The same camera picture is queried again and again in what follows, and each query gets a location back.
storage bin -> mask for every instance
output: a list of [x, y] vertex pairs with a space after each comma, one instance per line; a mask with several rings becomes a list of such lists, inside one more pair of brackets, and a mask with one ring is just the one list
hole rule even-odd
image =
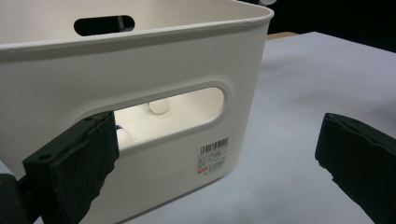
[[120, 158], [83, 223], [220, 178], [239, 155], [273, 15], [231, 0], [2, 1], [0, 159], [21, 177], [24, 158], [114, 110]]

bin handle hole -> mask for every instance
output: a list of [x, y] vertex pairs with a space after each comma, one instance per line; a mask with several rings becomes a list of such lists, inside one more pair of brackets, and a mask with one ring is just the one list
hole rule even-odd
[[75, 21], [74, 29], [82, 36], [130, 32], [134, 29], [134, 19], [125, 15], [83, 18]]

ping pong ball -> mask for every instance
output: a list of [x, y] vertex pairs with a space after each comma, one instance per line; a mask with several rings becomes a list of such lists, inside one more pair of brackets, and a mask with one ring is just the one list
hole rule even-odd
[[169, 104], [167, 99], [161, 99], [148, 103], [148, 107], [156, 115], [161, 115], [169, 110]]
[[132, 136], [123, 129], [120, 125], [117, 125], [117, 139], [119, 140], [119, 145], [124, 146], [127, 145], [128, 142], [132, 141]]

white ball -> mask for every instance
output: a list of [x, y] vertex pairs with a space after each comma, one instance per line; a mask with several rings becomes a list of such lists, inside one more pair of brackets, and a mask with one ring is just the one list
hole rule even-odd
[[276, 2], [276, 0], [261, 0], [261, 2], [265, 5], [271, 5]]
[[161, 115], [169, 110], [169, 103], [167, 99], [161, 99], [148, 103], [148, 107], [156, 115]]
[[117, 139], [119, 140], [119, 147], [125, 147], [132, 142], [132, 136], [122, 128], [117, 130]]

oval cutout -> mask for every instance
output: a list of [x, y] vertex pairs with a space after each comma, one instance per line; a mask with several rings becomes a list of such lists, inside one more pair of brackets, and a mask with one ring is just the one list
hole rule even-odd
[[130, 16], [84, 18], [75, 21], [75, 31], [82, 36], [129, 32], [134, 29]]
[[207, 123], [223, 105], [223, 92], [207, 88], [116, 110], [120, 151]]

